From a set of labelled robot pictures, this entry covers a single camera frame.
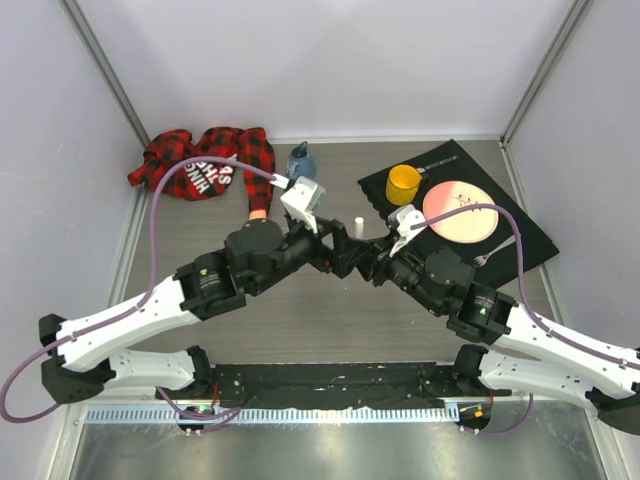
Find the white nail polish cap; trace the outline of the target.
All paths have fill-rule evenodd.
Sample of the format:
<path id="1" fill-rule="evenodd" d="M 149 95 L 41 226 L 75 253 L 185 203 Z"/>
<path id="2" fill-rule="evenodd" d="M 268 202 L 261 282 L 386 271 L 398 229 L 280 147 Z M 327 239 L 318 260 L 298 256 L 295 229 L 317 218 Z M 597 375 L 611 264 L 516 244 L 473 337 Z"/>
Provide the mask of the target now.
<path id="1" fill-rule="evenodd" d="M 357 239 L 364 238 L 364 218 L 363 217 L 358 216 L 354 219 L 354 236 Z"/>

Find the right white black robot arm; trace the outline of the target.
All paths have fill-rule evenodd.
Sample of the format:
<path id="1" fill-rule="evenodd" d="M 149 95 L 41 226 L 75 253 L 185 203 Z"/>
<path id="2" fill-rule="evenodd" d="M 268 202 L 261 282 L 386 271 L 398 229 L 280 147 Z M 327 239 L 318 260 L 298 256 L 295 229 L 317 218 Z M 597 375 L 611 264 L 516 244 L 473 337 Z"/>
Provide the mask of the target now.
<path id="1" fill-rule="evenodd" d="M 474 281 L 474 269 L 449 249 L 420 258 L 391 237 L 365 240 L 356 267 L 375 286 L 409 295 L 466 345 L 451 371 L 465 395 L 521 390 L 561 399 L 609 427 L 639 432 L 639 353 L 584 335 L 532 311 L 524 301 Z"/>

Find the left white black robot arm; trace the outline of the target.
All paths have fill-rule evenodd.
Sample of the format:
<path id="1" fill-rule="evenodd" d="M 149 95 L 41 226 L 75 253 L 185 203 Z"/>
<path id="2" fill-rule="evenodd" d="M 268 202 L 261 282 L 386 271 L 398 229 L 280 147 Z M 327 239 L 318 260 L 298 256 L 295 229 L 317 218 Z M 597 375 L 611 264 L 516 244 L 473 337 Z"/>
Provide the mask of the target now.
<path id="1" fill-rule="evenodd" d="M 264 293 L 306 264 L 344 278 L 368 248 L 336 220 L 321 220 L 316 231 L 297 221 L 289 227 L 283 232 L 271 220 L 250 221 L 229 234 L 222 249 L 178 268 L 150 293 L 75 320 L 41 318 L 40 340 L 51 349 L 41 365 L 46 391 L 59 404 L 115 387 L 160 388 L 173 399 L 205 397 L 214 373 L 203 349 L 154 353 L 133 346 L 240 309 L 248 296 Z"/>

